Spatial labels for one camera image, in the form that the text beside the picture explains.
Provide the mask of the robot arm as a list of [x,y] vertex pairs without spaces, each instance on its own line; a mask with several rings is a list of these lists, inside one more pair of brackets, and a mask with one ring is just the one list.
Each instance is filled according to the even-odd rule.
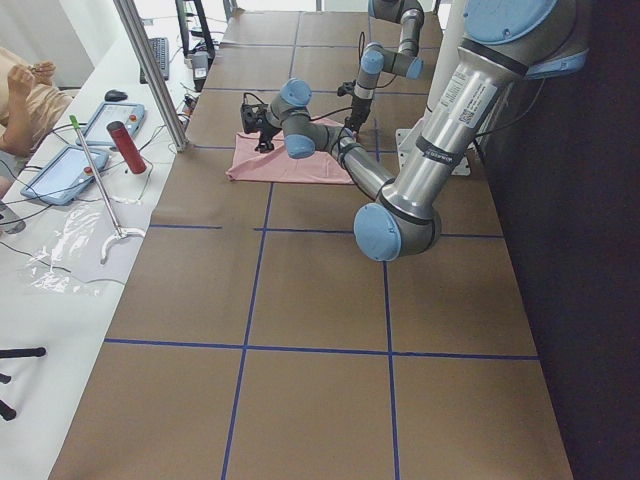
[[373,1],[372,17],[401,28],[396,51],[368,44],[357,78],[340,95],[352,99],[341,126],[314,123],[307,106],[309,85],[292,78],[269,103],[243,104],[243,128],[259,137],[258,150],[273,148],[282,134],[288,155],[330,154],[369,198],[354,219],[360,250],[376,261],[392,261],[431,248],[441,232],[433,203],[499,96],[511,83],[578,71],[588,53],[590,1],[467,1],[458,63],[431,114],[415,128],[411,149],[397,175],[374,161],[357,142],[382,73],[417,78],[424,13],[416,1]]
[[337,91],[339,96],[351,97],[351,113],[345,119],[345,126],[353,132],[360,131],[370,114],[382,73],[417,79],[424,65],[419,57],[419,38],[425,14],[418,1],[370,1],[368,13],[372,18],[398,24],[400,38],[396,51],[378,42],[367,44],[360,56],[356,78],[344,82]]

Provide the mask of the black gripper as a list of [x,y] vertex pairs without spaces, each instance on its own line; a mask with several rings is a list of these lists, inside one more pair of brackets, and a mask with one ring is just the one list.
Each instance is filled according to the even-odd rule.
[[344,125],[353,133],[358,133],[362,125],[367,121],[371,110],[371,100],[352,96],[351,112],[346,117]]
[[259,141],[255,150],[259,153],[268,153],[275,149],[274,137],[282,131],[280,127],[272,125],[266,119],[259,119],[256,122],[256,130],[259,132]]

